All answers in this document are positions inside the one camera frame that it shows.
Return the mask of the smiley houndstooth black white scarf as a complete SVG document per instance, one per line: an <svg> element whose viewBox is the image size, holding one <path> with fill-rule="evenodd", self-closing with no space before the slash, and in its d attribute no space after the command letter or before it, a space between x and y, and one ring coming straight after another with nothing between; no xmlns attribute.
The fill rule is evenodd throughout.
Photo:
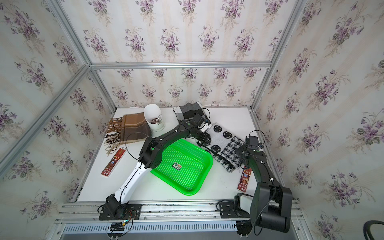
<svg viewBox="0 0 384 240"><path fill-rule="evenodd" d="M214 124L206 133L210 135L211 143L203 144L201 141L196 141L198 146L209 152L228 173L237 170L241 160L236 150L245 142L219 124Z"/></svg>

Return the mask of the green plastic basket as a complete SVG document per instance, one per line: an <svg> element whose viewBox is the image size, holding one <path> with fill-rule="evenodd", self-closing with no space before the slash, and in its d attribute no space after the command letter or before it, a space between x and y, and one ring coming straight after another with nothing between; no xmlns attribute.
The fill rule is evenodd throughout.
<svg viewBox="0 0 384 240"><path fill-rule="evenodd" d="M178 171L173 164L182 168ZM195 195L213 166L212 155L186 140L178 140L163 152L160 165L151 174L185 196Z"/></svg>

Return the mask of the grey black checked scarf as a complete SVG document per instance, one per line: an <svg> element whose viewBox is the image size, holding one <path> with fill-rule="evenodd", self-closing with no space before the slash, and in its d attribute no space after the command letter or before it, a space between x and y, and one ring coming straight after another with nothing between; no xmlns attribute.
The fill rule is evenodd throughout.
<svg viewBox="0 0 384 240"><path fill-rule="evenodd" d="M192 119L195 115L207 117L200 102L187 103L183 106L173 107L178 122Z"/></svg>

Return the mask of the brown plaid fringed scarf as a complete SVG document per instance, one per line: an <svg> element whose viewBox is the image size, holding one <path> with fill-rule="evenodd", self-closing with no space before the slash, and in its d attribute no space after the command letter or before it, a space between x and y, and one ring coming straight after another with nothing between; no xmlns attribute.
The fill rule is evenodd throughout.
<svg viewBox="0 0 384 240"><path fill-rule="evenodd" d="M125 143L135 143L152 135L144 113L112 118L106 129L104 145L108 155L114 154Z"/></svg>

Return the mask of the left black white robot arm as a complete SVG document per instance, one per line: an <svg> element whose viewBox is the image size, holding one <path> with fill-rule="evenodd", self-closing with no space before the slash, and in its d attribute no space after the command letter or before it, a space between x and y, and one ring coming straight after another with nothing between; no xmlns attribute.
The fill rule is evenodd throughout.
<svg viewBox="0 0 384 240"><path fill-rule="evenodd" d="M128 203L134 193L139 180L150 170L157 168L163 159L164 150L176 141L193 137L203 143L211 142L210 135L204 131L211 121L204 115L195 114L191 119L179 121L179 124L158 137L147 137L141 148L138 163L132 173L114 193L106 198L104 207L117 220L123 219L128 213L124 204Z"/></svg>

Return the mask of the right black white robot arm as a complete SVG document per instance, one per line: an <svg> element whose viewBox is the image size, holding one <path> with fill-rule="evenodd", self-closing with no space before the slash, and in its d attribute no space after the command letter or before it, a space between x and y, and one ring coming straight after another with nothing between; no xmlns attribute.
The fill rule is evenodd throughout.
<svg viewBox="0 0 384 240"><path fill-rule="evenodd" d="M254 227L288 233L293 194L276 179L260 146L258 137L248 135L245 143L236 149L241 163L251 168L257 182L248 211L250 220Z"/></svg>

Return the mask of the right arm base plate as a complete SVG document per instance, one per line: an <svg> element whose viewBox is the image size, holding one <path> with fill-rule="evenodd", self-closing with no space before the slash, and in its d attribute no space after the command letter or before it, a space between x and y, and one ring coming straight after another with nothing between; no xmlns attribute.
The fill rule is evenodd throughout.
<svg viewBox="0 0 384 240"><path fill-rule="evenodd" d="M234 202L219 201L216 203L216 209L221 219L245 219L250 218L250 214L235 206Z"/></svg>

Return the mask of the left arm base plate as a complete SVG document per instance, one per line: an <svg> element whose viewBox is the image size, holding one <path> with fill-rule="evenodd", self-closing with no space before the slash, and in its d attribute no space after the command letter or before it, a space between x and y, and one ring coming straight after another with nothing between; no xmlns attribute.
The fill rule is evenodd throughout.
<svg viewBox="0 0 384 240"><path fill-rule="evenodd" d="M110 211L105 205L98 208L99 221L138 220L141 214L141 204L124 204L117 207L117 210Z"/></svg>

